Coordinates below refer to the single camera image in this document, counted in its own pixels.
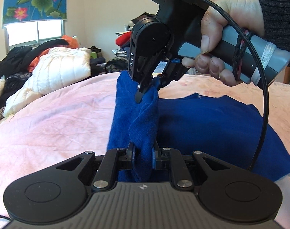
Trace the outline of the dark knit sleeve forearm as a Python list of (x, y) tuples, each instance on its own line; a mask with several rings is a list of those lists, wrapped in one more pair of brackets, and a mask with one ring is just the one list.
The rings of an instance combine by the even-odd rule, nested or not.
[(290, 53), (290, 0), (259, 0), (259, 3), (266, 39)]

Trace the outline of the person's right hand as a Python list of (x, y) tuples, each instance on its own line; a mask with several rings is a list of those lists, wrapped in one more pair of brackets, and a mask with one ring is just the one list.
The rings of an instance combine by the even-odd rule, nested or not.
[[(214, 3), (225, 10), (240, 27), (253, 31), (261, 38), (265, 36), (263, 12), (259, 0), (214, 0)], [(221, 41), (223, 29), (227, 24), (227, 20), (219, 12), (209, 7), (201, 21), (201, 53), (194, 60), (183, 58), (182, 64), (188, 68), (196, 68), (196, 71), (201, 74), (210, 74), (226, 86), (236, 86), (240, 81), (235, 80), (233, 73), (225, 68), (224, 62), (209, 56)]]

